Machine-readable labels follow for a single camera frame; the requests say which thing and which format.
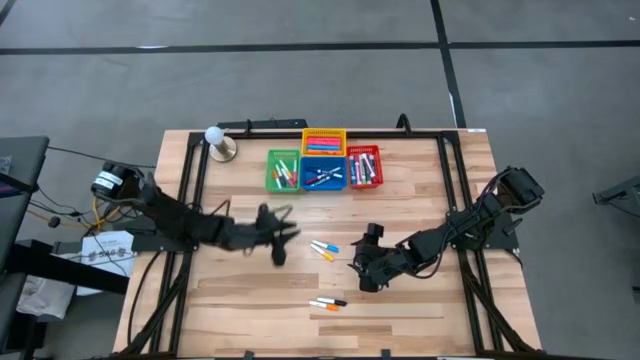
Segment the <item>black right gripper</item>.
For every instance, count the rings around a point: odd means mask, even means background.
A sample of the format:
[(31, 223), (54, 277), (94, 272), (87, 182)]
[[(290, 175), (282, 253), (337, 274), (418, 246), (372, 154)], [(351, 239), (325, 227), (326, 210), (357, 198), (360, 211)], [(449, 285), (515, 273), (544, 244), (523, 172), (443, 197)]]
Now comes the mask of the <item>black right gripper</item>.
[(379, 292), (407, 269), (407, 248), (402, 244), (392, 248), (381, 247), (379, 240), (383, 234), (382, 225), (368, 224), (362, 239), (352, 243), (358, 253), (358, 262), (351, 262), (348, 266), (358, 274), (361, 291)]

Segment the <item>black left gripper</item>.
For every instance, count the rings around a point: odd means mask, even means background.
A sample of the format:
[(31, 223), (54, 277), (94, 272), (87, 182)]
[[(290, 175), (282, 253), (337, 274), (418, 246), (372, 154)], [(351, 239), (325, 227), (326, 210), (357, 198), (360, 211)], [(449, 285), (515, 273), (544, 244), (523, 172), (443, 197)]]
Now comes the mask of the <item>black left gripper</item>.
[(227, 251), (241, 250), (250, 255), (257, 246), (271, 247), (274, 266), (283, 266), (286, 261), (285, 245), (299, 235), (296, 223), (286, 222), (284, 207), (270, 210), (266, 204), (258, 208), (254, 223), (237, 223), (225, 217), (219, 231), (219, 246)]

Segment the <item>blue plastic basket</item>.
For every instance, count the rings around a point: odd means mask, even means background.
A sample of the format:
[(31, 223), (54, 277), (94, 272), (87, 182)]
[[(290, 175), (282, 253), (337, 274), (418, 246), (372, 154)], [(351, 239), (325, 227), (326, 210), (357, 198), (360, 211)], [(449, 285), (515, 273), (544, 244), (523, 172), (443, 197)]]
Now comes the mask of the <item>blue plastic basket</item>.
[[(333, 179), (317, 187), (311, 187), (310, 185), (306, 185), (305, 182), (313, 177), (319, 176), (319, 174), (308, 172), (307, 168), (309, 167), (326, 170), (341, 167), (340, 173), (343, 175), (343, 178)], [(307, 191), (341, 191), (347, 185), (346, 160), (343, 157), (303, 157), (300, 164), (300, 179), (302, 188)]]

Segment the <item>green plastic basket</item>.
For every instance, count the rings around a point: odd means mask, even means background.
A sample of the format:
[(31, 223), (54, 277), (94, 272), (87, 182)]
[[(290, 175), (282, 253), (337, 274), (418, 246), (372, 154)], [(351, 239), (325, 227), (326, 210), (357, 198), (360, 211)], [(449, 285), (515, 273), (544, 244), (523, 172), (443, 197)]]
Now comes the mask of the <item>green plastic basket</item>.
[[(289, 171), (292, 173), (292, 165), (293, 160), (298, 160), (298, 184), (295, 184), (295, 187), (291, 187), (288, 183), (287, 188), (278, 189), (276, 183), (274, 181), (272, 170), (276, 169), (275, 165), (279, 165), (279, 160), (283, 160), (286, 164)], [(266, 161), (266, 178), (265, 178), (265, 189), (268, 192), (272, 193), (294, 193), (297, 192), (300, 188), (300, 178), (299, 178), (299, 170), (300, 170), (300, 152), (295, 149), (271, 149), (267, 153), (267, 161)]]

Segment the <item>yellow plastic basket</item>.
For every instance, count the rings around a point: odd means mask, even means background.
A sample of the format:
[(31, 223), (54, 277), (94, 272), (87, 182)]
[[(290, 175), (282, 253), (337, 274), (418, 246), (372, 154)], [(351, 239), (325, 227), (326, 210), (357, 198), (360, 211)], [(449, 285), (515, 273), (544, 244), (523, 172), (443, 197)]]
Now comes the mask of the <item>yellow plastic basket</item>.
[(302, 132), (302, 143), (301, 143), (301, 155), (302, 156), (332, 156), (332, 155), (308, 155), (306, 154), (307, 150), (307, 138), (308, 137), (339, 137), (341, 139), (341, 155), (337, 155), (338, 157), (342, 157), (346, 155), (346, 130), (345, 129), (335, 129), (335, 128), (306, 128)]

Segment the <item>red plastic basket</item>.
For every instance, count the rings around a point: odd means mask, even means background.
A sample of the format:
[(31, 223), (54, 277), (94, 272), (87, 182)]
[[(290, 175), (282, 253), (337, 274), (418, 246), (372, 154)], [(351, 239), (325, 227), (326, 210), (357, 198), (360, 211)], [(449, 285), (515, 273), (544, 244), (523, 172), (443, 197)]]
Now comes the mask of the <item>red plastic basket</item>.
[(361, 162), (361, 167), (362, 167), (362, 185), (351, 185), (350, 184), (350, 171), (349, 171), (349, 181), (348, 181), (348, 186), (352, 189), (372, 189), (372, 188), (377, 188), (380, 187), (383, 183), (384, 183), (384, 176), (383, 176), (383, 169), (382, 169), (382, 163), (381, 163), (381, 157), (380, 157), (380, 153), (379, 153), (379, 147), (377, 145), (360, 145), (360, 146), (349, 146), (347, 148), (347, 156), (346, 156), (346, 160), (347, 160), (347, 166), (348, 166), (348, 170), (349, 170), (349, 160), (348, 157), (349, 156), (354, 156), (354, 159), (356, 156), (361, 155), (363, 153), (366, 154), (374, 154), (375, 158), (376, 158), (376, 165), (377, 165), (377, 170), (378, 170), (378, 174), (377, 174), (377, 183), (376, 184), (369, 184), (367, 182), (366, 179), (366, 173), (365, 170), (363, 169), (362, 165), (362, 159), (360, 160)]

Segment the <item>black bar device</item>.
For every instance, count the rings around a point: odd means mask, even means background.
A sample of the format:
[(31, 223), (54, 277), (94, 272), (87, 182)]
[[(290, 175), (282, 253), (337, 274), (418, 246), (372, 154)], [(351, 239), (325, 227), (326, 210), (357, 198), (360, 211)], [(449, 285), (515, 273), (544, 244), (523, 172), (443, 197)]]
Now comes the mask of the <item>black bar device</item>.
[(305, 119), (275, 119), (268, 120), (244, 120), (236, 122), (220, 122), (217, 127), (221, 129), (302, 129), (307, 128)]

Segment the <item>white bulb lamp metal base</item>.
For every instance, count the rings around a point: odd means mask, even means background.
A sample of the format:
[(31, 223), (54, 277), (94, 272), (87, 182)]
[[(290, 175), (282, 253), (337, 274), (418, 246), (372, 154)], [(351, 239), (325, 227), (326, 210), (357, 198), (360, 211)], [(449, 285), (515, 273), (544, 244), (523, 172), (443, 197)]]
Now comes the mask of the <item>white bulb lamp metal base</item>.
[(217, 162), (229, 162), (237, 155), (236, 142), (219, 127), (207, 128), (204, 139), (209, 144), (209, 155)]

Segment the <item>white paper sheet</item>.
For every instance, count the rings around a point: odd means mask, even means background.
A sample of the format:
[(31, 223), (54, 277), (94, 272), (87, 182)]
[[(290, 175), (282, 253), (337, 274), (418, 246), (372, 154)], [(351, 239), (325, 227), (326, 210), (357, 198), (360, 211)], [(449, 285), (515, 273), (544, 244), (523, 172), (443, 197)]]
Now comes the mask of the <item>white paper sheet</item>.
[(82, 239), (79, 261), (101, 270), (130, 277), (136, 253), (134, 237), (126, 231), (108, 231)]

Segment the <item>black beam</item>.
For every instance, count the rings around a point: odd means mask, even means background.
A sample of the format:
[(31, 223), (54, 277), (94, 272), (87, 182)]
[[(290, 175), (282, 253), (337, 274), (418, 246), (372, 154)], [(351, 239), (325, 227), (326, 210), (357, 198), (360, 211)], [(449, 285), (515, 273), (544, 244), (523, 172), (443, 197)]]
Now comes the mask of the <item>black beam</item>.
[(9, 273), (23, 273), (44, 279), (60, 281), (124, 295), (129, 278), (89, 265), (64, 259), (34, 247), (14, 244), (4, 263)]

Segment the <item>white plastic bag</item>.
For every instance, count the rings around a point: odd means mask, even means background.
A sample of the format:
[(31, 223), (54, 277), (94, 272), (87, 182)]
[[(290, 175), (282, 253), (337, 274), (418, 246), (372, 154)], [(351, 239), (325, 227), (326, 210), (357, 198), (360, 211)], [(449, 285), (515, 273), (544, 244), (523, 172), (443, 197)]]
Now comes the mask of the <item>white plastic bag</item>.
[(28, 275), (16, 311), (23, 314), (62, 320), (74, 294), (73, 285)]

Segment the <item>grey metal stand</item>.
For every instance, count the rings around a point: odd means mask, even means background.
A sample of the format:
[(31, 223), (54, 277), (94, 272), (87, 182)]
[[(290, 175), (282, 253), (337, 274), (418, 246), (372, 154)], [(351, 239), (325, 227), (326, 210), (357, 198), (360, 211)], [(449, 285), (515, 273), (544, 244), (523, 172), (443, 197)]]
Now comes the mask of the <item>grey metal stand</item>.
[(622, 181), (606, 190), (592, 194), (598, 205), (609, 205), (614, 201), (630, 201), (633, 206), (640, 207), (640, 175)]

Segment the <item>grey desk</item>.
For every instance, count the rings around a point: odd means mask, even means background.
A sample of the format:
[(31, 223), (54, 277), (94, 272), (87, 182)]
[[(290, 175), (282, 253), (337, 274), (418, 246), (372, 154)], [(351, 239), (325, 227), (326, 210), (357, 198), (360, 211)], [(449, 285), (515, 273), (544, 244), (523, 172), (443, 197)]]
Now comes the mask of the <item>grey desk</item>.
[[(46, 136), (0, 138), (0, 157), (11, 157), (8, 176), (34, 187), (48, 145)], [(29, 192), (0, 198), (0, 354), (9, 335), (29, 262), (34, 253), (39, 256), (30, 247), (15, 243), (30, 200)]]

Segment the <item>black aluminium table frame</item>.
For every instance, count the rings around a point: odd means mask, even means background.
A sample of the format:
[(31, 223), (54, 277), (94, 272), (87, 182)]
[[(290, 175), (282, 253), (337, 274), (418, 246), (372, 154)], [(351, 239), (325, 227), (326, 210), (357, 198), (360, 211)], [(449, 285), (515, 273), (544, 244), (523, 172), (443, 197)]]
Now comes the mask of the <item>black aluminium table frame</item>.
[[(276, 194), (264, 187), (267, 153), (299, 148), (300, 133), (239, 137), (237, 145), (232, 161), (207, 163), (202, 208), (210, 211), (228, 201), (229, 215), (251, 222), (263, 203), (288, 204), (300, 233), (288, 243), (282, 267), (273, 265), (266, 247), (248, 256), (209, 246), (195, 252), (179, 356), (235, 357), (246, 351), (258, 357), (377, 356), (382, 349), (394, 356), (474, 353), (455, 251), (446, 251), (433, 277), (400, 276), (377, 293), (362, 292), (348, 266), (352, 243), (368, 224), (384, 227), (381, 243), (389, 247), (441, 225), (449, 209), (462, 206), (460, 195), (445, 192), (442, 164), (454, 162), (451, 147), (395, 132), (377, 143), (383, 161), (380, 187)], [(338, 253), (322, 248), (333, 262), (310, 247), (313, 240), (339, 248)], [(318, 297), (348, 304), (335, 312), (309, 305)]]

